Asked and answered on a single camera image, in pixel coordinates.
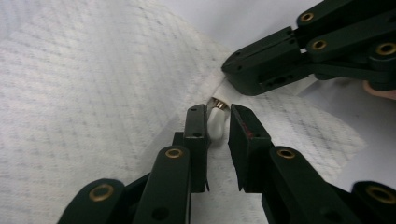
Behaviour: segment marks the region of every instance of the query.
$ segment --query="fingertip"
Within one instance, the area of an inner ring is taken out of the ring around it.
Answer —
[[[375,91],[370,87],[368,81],[363,81],[363,88],[370,94],[390,100],[396,100],[396,90],[393,91]]]

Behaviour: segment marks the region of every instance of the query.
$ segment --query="small metal ring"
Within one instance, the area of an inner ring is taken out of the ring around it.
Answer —
[[[390,55],[396,52],[396,44],[395,43],[384,43],[376,47],[375,52],[379,55]]]
[[[396,196],[386,189],[377,186],[368,186],[366,192],[381,203],[396,204]]]
[[[215,107],[220,110],[224,110],[225,108],[227,108],[227,105],[219,99],[213,97],[213,102],[215,104]]]
[[[165,152],[165,155],[168,158],[176,159],[176,158],[179,158],[179,157],[181,157],[183,155],[183,151],[178,149],[178,148],[172,148],[172,149],[167,150]]]
[[[96,193],[99,193],[98,190],[100,189],[107,189],[107,192],[105,194],[96,195]],[[93,202],[98,203],[108,199],[113,194],[113,192],[114,192],[113,186],[108,184],[102,184],[90,191],[90,199]]]
[[[327,42],[324,40],[318,40],[314,44],[312,44],[312,49],[320,50],[324,49],[327,46]]]
[[[294,152],[292,152],[291,150],[286,149],[286,148],[279,149],[276,152],[276,154],[278,156],[283,157],[283,158],[288,159],[288,160],[293,159],[294,157],[296,157],[296,154],[294,154]]]
[[[301,21],[312,21],[314,19],[314,13],[307,12],[300,17]]]

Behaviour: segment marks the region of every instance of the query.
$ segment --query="white cloth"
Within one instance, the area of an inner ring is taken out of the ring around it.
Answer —
[[[93,180],[145,175],[231,54],[154,0],[3,0],[0,10],[0,223],[54,223]],[[331,182],[366,144],[286,89],[235,103]],[[260,195],[237,191],[227,138],[212,144],[211,191],[193,195],[191,222],[264,223]]]

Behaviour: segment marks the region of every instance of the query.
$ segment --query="screw hole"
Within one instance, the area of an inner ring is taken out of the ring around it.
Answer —
[[[330,222],[340,223],[343,221],[341,215],[330,208],[322,208],[320,209],[320,213]]]
[[[179,157],[181,157],[183,155],[183,151],[178,149],[178,148],[172,148],[172,149],[167,150],[165,152],[165,155],[168,158],[176,159],[176,158],[179,158]]]
[[[151,216],[158,221],[163,221],[165,220],[167,217],[169,217],[169,210],[165,207],[159,207],[154,209],[154,211],[152,211]]]
[[[289,149],[280,149],[277,152],[277,155],[283,157],[285,159],[293,159],[296,155]]]
[[[284,77],[279,77],[277,79],[274,80],[274,84],[276,85],[280,85],[286,82],[286,79]]]
[[[312,45],[312,49],[320,50],[326,48],[327,43],[324,40],[319,40]]]
[[[101,202],[108,199],[114,192],[114,188],[108,184],[102,184],[90,191],[90,199],[93,202]]]
[[[303,14],[300,18],[301,21],[311,21],[312,19],[314,19],[314,13],[311,12]]]
[[[381,203],[396,204],[396,196],[386,189],[377,186],[368,186],[366,192]]]
[[[385,43],[381,44],[376,48],[375,51],[379,55],[390,55],[396,52],[396,44],[394,43]]]

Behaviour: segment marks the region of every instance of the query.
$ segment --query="black plastic part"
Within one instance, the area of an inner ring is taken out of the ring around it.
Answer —
[[[191,191],[204,192],[207,182],[207,150],[210,139],[206,128],[205,105],[195,105],[187,111],[183,147],[191,154]]]
[[[230,139],[228,143],[238,177],[239,190],[262,193],[263,158],[274,145],[253,111],[231,105]]]
[[[124,219],[124,223],[130,224],[134,219],[134,214],[139,205],[143,191],[149,180],[149,174],[144,175],[125,187],[125,198],[128,203],[128,215]]]
[[[183,146],[184,145],[184,133],[175,132],[172,146]]]
[[[58,223],[123,223],[127,213],[124,185],[118,180],[100,179],[91,182],[76,195],[64,210]]]
[[[364,209],[361,206],[361,201],[358,200],[353,194],[343,189],[339,189],[332,184],[329,184],[329,186],[332,188],[332,190],[334,190],[338,197],[343,200],[344,204],[348,206],[353,211],[353,213],[355,213],[359,217],[362,223],[376,223],[370,214],[371,212]]]
[[[396,23],[389,22],[395,16],[396,9],[393,9],[326,35],[317,36],[307,44],[306,50],[314,63],[320,63],[348,54],[357,48],[364,48],[378,39],[396,36]],[[315,43],[320,40],[326,42],[326,47],[314,49]]]
[[[158,153],[134,224],[190,223],[190,160],[190,152],[184,147],[166,147]]]
[[[295,69],[300,47],[291,27],[280,30],[232,54],[222,71],[233,86],[245,95],[258,95],[280,84],[288,84],[308,75],[294,77],[273,74],[277,69]]]
[[[395,54],[377,57],[373,44],[395,44],[396,1],[323,1],[290,27],[233,53],[221,67],[242,94],[258,95],[315,74],[327,80],[368,80],[377,91],[396,89]]]
[[[352,194],[359,201],[361,211],[365,211],[366,223],[396,223],[396,190],[372,182],[358,182]]]
[[[272,183],[266,185],[262,206],[271,208],[265,210],[275,218],[270,223],[361,223],[300,152],[273,147],[269,154],[265,178]],[[274,191],[279,198],[270,194]]]

